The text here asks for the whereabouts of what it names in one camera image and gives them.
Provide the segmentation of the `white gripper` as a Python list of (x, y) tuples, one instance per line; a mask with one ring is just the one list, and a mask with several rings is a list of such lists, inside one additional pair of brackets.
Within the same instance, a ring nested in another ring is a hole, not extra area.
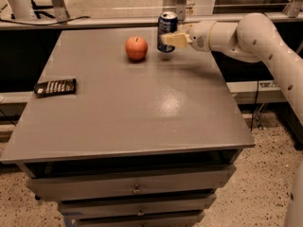
[(179, 48), (186, 48), (190, 44), (197, 51), (209, 52), (210, 33), (214, 25), (214, 21), (179, 25), (178, 32), (163, 34), (161, 41)]

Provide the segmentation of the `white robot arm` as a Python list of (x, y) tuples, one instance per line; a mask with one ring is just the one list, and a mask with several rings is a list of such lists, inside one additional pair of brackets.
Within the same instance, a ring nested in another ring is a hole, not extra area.
[(200, 22), (160, 36), (165, 45), (217, 51), (238, 61), (262, 61), (303, 124), (303, 59), (285, 44), (273, 22), (251, 13), (237, 23)]

